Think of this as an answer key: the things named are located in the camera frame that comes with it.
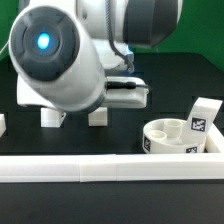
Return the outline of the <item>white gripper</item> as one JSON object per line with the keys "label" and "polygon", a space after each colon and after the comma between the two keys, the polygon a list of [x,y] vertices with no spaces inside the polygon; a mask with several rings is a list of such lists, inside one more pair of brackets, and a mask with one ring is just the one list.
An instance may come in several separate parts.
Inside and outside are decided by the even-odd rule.
{"label": "white gripper", "polygon": [[[101,103],[90,106],[91,110],[96,110],[99,107],[107,108],[145,108],[147,105],[147,95],[149,87],[143,80],[133,77],[108,77],[108,83],[115,84],[132,84],[132,89],[109,88]],[[54,110],[59,110],[59,107],[53,105],[49,100],[40,96],[35,92],[21,77],[17,80],[17,103],[20,106],[40,106]]]}

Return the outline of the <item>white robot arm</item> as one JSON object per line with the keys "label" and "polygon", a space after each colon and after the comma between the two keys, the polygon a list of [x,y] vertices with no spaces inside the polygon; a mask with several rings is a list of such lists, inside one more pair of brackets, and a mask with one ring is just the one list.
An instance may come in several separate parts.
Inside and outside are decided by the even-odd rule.
{"label": "white robot arm", "polygon": [[175,30],[182,5],[183,0],[29,0],[12,25],[9,55],[18,76],[48,108],[144,108],[149,87],[143,80],[107,76],[94,41],[108,41],[133,72],[116,45],[158,45]]}

